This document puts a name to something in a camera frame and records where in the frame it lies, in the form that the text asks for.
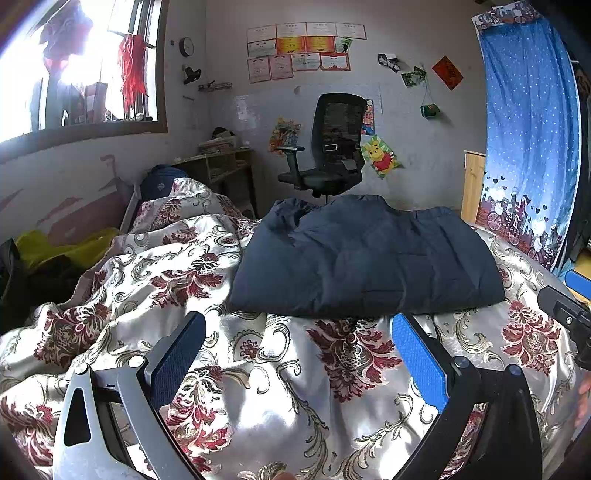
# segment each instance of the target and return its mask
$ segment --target human hand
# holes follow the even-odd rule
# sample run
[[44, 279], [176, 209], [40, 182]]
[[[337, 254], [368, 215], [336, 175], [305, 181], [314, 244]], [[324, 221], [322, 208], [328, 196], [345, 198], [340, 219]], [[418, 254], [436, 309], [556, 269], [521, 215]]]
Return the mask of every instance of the human hand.
[[296, 478], [289, 472], [280, 472], [273, 477], [273, 480], [296, 480]]
[[579, 386], [579, 406], [577, 407], [577, 418], [574, 421], [574, 426], [581, 425], [587, 414], [587, 405], [589, 403], [589, 394], [591, 393], [591, 372], [585, 371], [583, 374], [583, 381]]

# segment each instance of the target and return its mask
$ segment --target black cloth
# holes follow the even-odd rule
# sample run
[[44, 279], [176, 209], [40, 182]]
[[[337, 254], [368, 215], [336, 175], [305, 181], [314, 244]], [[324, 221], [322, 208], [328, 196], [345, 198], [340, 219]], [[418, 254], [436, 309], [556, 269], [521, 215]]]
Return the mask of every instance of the black cloth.
[[28, 306], [26, 272], [11, 238], [0, 245], [0, 335], [23, 326]]
[[390, 208], [374, 195], [277, 202], [256, 228], [230, 307], [315, 318], [455, 312], [502, 301], [480, 236], [445, 207]]
[[24, 326], [35, 307], [68, 301], [84, 271], [59, 255], [29, 272], [12, 239], [0, 245], [0, 335]]

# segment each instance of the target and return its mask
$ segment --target wooden desk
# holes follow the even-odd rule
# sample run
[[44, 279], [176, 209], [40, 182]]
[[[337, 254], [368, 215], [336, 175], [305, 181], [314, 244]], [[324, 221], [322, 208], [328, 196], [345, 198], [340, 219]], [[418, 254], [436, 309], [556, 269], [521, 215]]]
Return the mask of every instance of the wooden desk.
[[191, 178], [230, 199], [232, 199], [232, 195], [228, 191], [228, 180], [243, 172], [246, 177], [249, 201], [255, 217], [258, 218], [255, 184], [252, 177], [252, 152], [251, 148], [237, 148], [220, 153], [195, 155], [176, 161], [174, 166], [178, 166], [186, 171]]

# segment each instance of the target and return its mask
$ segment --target bed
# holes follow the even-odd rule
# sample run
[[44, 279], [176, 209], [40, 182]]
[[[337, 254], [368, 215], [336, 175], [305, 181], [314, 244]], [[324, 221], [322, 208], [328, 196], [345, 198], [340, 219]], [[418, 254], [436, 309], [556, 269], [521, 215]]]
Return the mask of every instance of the bed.
[[[232, 280], [257, 226], [190, 179], [144, 202], [129, 235], [80, 279], [66, 304], [0, 338], [0, 417], [51, 478], [61, 402], [76, 365], [122, 365], [147, 352], [191, 310], [208, 337], [174, 401], [161, 410], [196, 468], [211, 478], [392, 478], [434, 421], [392, 343], [390, 318], [305, 319], [230, 311]], [[574, 432], [582, 378], [566, 331], [537, 308], [544, 285], [567, 292], [521, 252], [477, 229], [495, 258], [506, 300], [417, 320], [476, 367], [517, 363], [537, 411], [544, 476]], [[442, 478], [460, 469], [483, 417], [476, 406]], [[136, 467], [150, 466], [121, 413]]]

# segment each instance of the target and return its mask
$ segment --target blue curtain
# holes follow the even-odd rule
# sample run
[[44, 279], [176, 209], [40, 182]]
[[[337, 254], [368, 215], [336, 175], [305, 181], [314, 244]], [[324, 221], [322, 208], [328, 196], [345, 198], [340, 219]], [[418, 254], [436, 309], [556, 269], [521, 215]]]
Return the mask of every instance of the blue curtain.
[[488, 112], [477, 223], [552, 268], [569, 226], [580, 114], [569, 55], [545, 18], [482, 32]]

